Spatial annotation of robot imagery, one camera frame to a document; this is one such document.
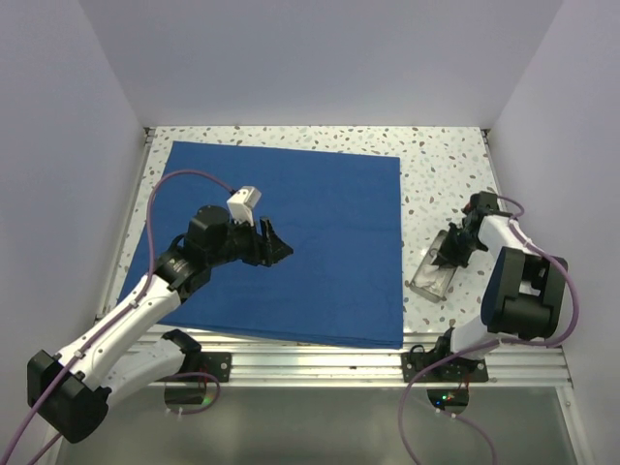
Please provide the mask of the metal instrument tray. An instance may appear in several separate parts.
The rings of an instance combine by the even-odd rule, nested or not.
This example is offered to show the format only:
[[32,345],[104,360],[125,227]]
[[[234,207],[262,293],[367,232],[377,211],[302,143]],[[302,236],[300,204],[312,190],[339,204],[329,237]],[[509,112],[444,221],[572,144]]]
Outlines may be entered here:
[[449,264],[434,264],[440,246],[447,236],[448,232],[445,230],[438,232],[425,249],[424,256],[409,284],[411,291],[433,303],[440,302],[444,298],[457,270],[456,266]]

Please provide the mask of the blue surgical drape cloth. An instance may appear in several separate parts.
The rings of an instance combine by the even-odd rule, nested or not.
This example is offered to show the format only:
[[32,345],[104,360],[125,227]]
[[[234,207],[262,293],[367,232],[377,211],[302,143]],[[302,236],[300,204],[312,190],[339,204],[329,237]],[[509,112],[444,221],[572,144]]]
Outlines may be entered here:
[[398,349],[403,343],[400,162],[395,157],[175,142],[168,180],[148,189],[152,232],[143,232],[122,286],[127,294],[226,188],[261,191],[293,253],[272,266],[231,263],[167,315],[169,326],[228,334]]

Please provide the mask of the white gauze pad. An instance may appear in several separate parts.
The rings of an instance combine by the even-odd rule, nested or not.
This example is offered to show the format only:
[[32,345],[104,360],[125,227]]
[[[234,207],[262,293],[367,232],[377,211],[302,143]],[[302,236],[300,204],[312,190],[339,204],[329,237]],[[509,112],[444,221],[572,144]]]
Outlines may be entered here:
[[438,294],[449,279],[450,272],[447,269],[426,267],[419,271],[414,283],[418,288]]

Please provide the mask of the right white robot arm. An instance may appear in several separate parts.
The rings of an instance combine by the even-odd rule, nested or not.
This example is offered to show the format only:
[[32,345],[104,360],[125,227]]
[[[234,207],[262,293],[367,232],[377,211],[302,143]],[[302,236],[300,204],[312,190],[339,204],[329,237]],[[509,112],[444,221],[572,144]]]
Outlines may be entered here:
[[469,265],[476,252],[494,259],[480,314],[465,325],[447,330],[425,357],[437,377],[453,380],[466,364],[504,344],[552,345],[565,291],[572,292],[568,262],[547,254],[520,228],[523,209],[500,208],[501,196],[472,195],[462,209],[460,224],[449,224],[446,236],[430,256],[432,270],[455,271]]

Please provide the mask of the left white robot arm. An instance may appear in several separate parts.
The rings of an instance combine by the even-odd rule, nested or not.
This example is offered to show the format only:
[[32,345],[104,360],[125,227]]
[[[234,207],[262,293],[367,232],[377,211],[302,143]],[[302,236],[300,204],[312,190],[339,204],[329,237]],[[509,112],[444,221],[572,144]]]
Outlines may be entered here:
[[270,267],[294,252],[268,218],[236,222],[229,211],[206,205],[191,219],[109,314],[78,340],[51,355],[38,351],[27,364],[27,401],[75,444],[91,435],[109,408],[159,379],[187,381],[202,367],[198,343],[180,330],[134,356],[126,351],[148,329],[206,285],[213,268],[234,262]]

